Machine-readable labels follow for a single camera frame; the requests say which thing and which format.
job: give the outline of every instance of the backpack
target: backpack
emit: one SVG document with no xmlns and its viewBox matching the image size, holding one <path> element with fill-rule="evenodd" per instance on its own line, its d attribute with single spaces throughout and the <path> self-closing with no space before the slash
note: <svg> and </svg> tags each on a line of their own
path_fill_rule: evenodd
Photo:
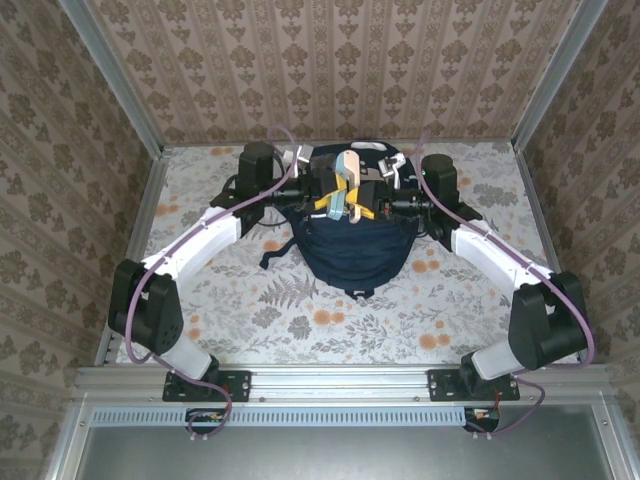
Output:
<svg viewBox="0 0 640 480">
<path fill-rule="evenodd" d="M 353 150 L 360 157 L 361 184 L 385 181 L 378 161 L 395 155 L 398 150 L 388 143 L 376 143 L 381 143 L 387 150 L 352 148 L 350 143 L 327 145 L 314 148 L 310 162 L 313 166 L 314 158 L 327 154 L 337 156 L 345 150 Z M 399 173 L 401 188 L 418 188 L 411 162 L 400 167 Z M 418 220 L 369 220 L 363 217 L 352 224 L 348 215 L 336 221 L 314 218 L 297 208 L 278 210 L 291 224 L 293 236 L 280 250 L 265 253 L 260 266 L 267 269 L 271 258 L 282 257 L 297 245 L 316 278 L 344 290 L 354 300 L 371 297 L 375 288 L 400 272 L 419 233 Z"/>
</svg>

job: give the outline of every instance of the backpack strap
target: backpack strap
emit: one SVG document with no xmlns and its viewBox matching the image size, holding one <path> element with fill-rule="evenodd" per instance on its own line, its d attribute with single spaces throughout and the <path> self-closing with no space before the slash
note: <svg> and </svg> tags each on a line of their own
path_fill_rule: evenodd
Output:
<svg viewBox="0 0 640 480">
<path fill-rule="evenodd" d="M 266 270 L 267 268 L 269 268 L 269 260 L 271 260 L 272 258 L 284 257 L 289 252 L 289 250 L 291 250 L 291 247 L 293 247 L 295 243 L 296 238 L 293 237 L 291 238 L 291 240 L 285 243 L 280 250 L 276 250 L 275 252 L 265 252 L 265 254 L 262 256 L 262 260 L 260 260 L 260 266 Z"/>
<path fill-rule="evenodd" d="M 358 298 L 363 298 L 366 300 L 367 298 L 373 297 L 373 294 L 375 292 L 373 290 L 358 290 L 358 291 L 345 290 L 344 293 L 349 295 L 354 300 L 358 300 Z"/>
</svg>

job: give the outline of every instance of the patterned wallpaper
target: patterned wallpaper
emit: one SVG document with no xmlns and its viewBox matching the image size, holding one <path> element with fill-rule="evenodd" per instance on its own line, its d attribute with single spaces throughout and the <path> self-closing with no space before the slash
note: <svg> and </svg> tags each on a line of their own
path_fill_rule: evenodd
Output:
<svg viewBox="0 0 640 480">
<path fill-rule="evenodd" d="M 640 439 L 640 2 L 609 1 L 525 155 Z"/>
<path fill-rule="evenodd" d="M 167 144 L 510 138 L 578 0 L 89 0 Z"/>
<path fill-rule="evenodd" d="M 0 2 L 0 478 L 42 475 L 150 159 L 56 1 Z"/>
</svg>

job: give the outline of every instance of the patterned table surface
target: patterned table surface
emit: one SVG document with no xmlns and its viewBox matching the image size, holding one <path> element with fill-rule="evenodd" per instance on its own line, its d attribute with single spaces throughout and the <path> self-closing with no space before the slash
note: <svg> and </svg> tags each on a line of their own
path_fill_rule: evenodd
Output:
<svg viewBox="0 0 640 480">
<path fill-rule="evenodd" d="M 412 144 L 396 143 L 411 151 Z M 184 232 L 236 173 L 242 147 L 174 150 L 147 245 L 157 252 Z M 458 169 L 461 196 L 513 246 L 539 263 L 544 253 L 510 144 L 433 143 Z M 268 209 L 265 223 L 280 218 Z M 262 254 L 291 236 L 287 225 L 256 226 L 181 292 L 185 329 L 221 363 L 437 364 L 506 337 L 509 300 L 472 265 L 418 239 L 400 272 L 368 300 L 313 277 L 294 247 Z M 118 362 L 127 362 L 124 346 Z"/>
</svg>

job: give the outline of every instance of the metal bracket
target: metal bracket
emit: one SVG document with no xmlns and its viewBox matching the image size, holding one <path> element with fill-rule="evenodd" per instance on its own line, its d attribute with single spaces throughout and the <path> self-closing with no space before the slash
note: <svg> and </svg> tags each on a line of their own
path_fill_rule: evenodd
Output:
<svg viewBox="0 0 640 480">
<path fill-rule="evenodd" d="M 508 376 L 492 380 L 491 388 L 482 389 L 473 396 L 464 387 L 460 371 L 457 368 L 435 369 L 427 372 L 429 396 L 432 402 L 487 401 L 496 400 L 496 391 L 500 401 L 520 400 L 518 383 Z"/>
<path fill-rule="evenodd" d="M 248 370 L 220 371 L 217 384 L 226 390 L 231 400 L 238 403 L 249 401 L 251 372 Z M 224 402 L 224 397 L 206 387 L 192 385 L 177 375 L 167 373 L 162 391 L 164 402 Z"/>
</svg>

